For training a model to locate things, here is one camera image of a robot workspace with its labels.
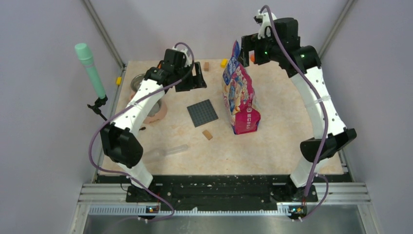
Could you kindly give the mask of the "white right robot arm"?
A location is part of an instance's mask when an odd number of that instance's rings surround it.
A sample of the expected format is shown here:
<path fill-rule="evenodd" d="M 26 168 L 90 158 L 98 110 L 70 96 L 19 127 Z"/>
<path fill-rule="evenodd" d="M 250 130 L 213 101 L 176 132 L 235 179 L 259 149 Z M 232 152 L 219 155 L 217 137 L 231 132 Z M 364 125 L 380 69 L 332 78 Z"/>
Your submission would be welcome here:
<path fill-rule="evenodd" d="M 303 99 L 310 117 L 313 137 L 300 144 L 302 159 L 290 174 L 286 196 L 298 201 L 305 195 L 305 187 L 322 165 L 357 136 L 339 117 L 323 78 L 321 61 L 316 49 L 301 46 L 298 21 L 281 18 L 270 21 L 267 13 L 255 16 L 260 25 L 257 33 L 242 37 L 238 59 L 248 66 L 247 55 L 253 52 L 254 64 L 275 61 L 287 73 Z"/>

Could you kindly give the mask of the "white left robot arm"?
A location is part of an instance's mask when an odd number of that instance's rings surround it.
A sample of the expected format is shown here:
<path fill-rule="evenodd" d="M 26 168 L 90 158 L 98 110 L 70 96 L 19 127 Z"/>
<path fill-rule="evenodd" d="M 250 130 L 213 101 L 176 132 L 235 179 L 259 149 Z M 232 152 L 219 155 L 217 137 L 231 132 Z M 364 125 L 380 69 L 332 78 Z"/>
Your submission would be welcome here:
<path fill-rule="evenodd" d="M 206 86 L 192 50 L 187 45 L 183 49 L 174 46 L 165 51 L 157 66 L 146 71 L 131 101 L 100 130 L 104 154 L 131 179 L 142 200 L 148 202 L 156 196 L 153 176 L 142 161 L 143 146 L 137 140 L 144 120 L 168 89 L 185 92 Z"/>

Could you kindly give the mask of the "pink double bowl stand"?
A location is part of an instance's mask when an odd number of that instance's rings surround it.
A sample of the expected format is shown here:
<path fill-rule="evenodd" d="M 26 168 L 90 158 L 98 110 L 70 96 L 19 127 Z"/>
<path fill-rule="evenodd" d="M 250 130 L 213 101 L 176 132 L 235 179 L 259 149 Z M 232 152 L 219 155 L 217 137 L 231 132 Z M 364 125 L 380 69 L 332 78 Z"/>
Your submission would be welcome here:
<path fill-rule="evenodd" d="M 149 124 L 151 122 L 161 120 L 166 116 L 167 113 L 167 106 L 162 101 L 162 108 L 160 112 L 158 112 L 155 116 L 149 117 L 148 113 L 157 100 L 162 99 L 165 92 L 161 91 L 157 94 L 150 95 L 149 97 L 137 102 L 141 98 L 149 95 L 149 92 L 137 91 L 136 93 L 131 91 L 129 97 L 128 107 L 131 106 L 131 109 L 127 111 L 128 118 L 131 124 L 134 127 L 141 126 L 142 124 Z"/>

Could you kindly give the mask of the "clear plastic scoop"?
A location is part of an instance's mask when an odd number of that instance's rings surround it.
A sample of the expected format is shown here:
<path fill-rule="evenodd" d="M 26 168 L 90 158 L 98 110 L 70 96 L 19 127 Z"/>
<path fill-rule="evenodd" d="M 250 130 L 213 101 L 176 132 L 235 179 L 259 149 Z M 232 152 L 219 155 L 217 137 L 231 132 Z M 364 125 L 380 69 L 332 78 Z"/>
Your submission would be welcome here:
<path fill-rule="evenodd" d="M 168 149 L 156 148 L 148 152 L 145 152 L 142 156 L 142 160 L 145 163 L 155 163 L 155 162 L 159 162 L 165 159 L 168 156 L 176 155 L 176 154 L 185 152 L 187 150 L 188 150 L 187 144 L 183 144 L 183 145 L 168 148 Z"/>

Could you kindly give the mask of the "pet food bag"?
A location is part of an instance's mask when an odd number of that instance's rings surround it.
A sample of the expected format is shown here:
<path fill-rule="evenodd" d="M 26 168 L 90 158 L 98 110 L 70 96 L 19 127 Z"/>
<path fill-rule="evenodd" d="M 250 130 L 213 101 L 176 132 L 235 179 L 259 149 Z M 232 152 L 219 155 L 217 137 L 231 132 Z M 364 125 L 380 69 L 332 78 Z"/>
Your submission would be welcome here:
<path fill-rule="evenodd" d="M 261 120 L 256 104 L 252 78 L 238 61 L 241 49 L 237 41 L 232 47 L 231 58 L 223 71 L 223 99 L 233 133 L 236 135 L 255 132 Z"/>

